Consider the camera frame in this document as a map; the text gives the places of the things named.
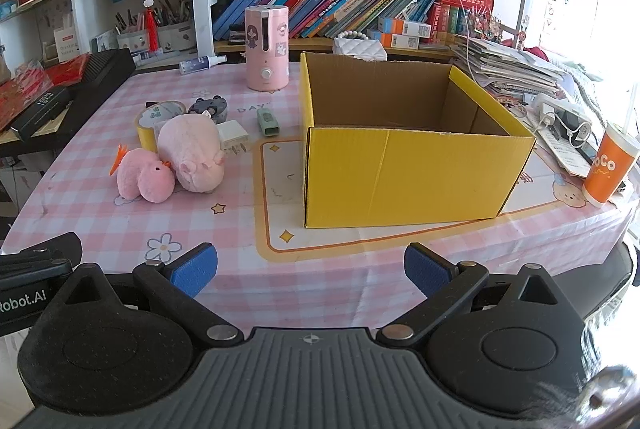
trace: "orange paper cup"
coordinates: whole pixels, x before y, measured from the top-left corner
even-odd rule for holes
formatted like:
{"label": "orange paper cup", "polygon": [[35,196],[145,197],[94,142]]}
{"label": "orange paper cup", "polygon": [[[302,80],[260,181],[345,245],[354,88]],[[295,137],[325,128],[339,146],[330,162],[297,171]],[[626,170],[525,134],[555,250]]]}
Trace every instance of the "orange paper cup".
{"label": "orange paper cup", "polygon": [[640,143],[616,126],[607,123],[587,179],[582,185],[584,197],[591,205],[603,206],[625,178],[640,154]]}

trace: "plush pig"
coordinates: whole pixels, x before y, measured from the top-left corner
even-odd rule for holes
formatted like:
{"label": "plush pig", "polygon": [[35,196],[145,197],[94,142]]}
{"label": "plush pig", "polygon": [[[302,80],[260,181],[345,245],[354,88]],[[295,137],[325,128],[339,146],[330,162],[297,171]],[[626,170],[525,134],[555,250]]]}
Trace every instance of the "plush pig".
{"label": "plush pig", "polygon": [[168,160],[180,185],[191,192],[211,192],[225,174],[216,124],[203,114],[182,114],[162,126],[158,155]]}
{"label": "plush pig", "polygon": [[109,176],[116,169],[118,192],[125,200],[142,195],[147,202],[162,203],[174,192],[175,178],[169,163],[142,147],[128,151],[126,145],[119,145]]}

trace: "pink humidifier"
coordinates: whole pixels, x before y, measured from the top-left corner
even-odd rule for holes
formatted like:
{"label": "pink humidifier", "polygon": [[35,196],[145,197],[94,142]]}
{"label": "pink humidifier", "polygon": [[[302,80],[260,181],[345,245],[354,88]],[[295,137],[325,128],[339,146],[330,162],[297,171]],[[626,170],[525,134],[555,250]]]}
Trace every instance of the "pink humidifier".
{"label": "pink humidifier", "polygon": [[289,8],[249,6],[244,10],[246,83],[256,91],[289,84]]}

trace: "yellow tape roll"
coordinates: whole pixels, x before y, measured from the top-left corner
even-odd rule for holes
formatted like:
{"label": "yellow tape roll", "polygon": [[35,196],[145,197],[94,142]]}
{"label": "yellow tape roll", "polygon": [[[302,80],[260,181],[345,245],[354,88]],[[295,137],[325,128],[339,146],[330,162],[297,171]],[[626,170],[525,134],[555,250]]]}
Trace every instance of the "yellow tape roll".
{"label": "yellow tape roll", "polygon": [[140,138],[140,145],[147,151],[157,153],[156,139],[162,124],[174,116],[186,112],[187,108],[184,107],[184,104],[176,100],[159,102],[159,104],[154,104],[141,111],[134,122],[138,138]]}

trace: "orange and white box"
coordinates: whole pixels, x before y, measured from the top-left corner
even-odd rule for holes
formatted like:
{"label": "orange and white box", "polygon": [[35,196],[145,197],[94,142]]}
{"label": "orange and white box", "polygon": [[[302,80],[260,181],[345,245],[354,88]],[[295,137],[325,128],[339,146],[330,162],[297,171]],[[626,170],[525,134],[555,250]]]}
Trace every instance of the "orange and white box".
{"label": "orange and white box", "polygon": [[378,17],[378,31],[385,34],[409,35],[413,37],[429,38],[431,25],[418,21],[404,21],[391,17]]}
{"label": "orange and white box", "polygon": [[367,30],[367,37],[380,41],[385,48],[404,48],[406,50],[417,50],[420,44],[420,37],[409,35],[383,34],[377,30]]}

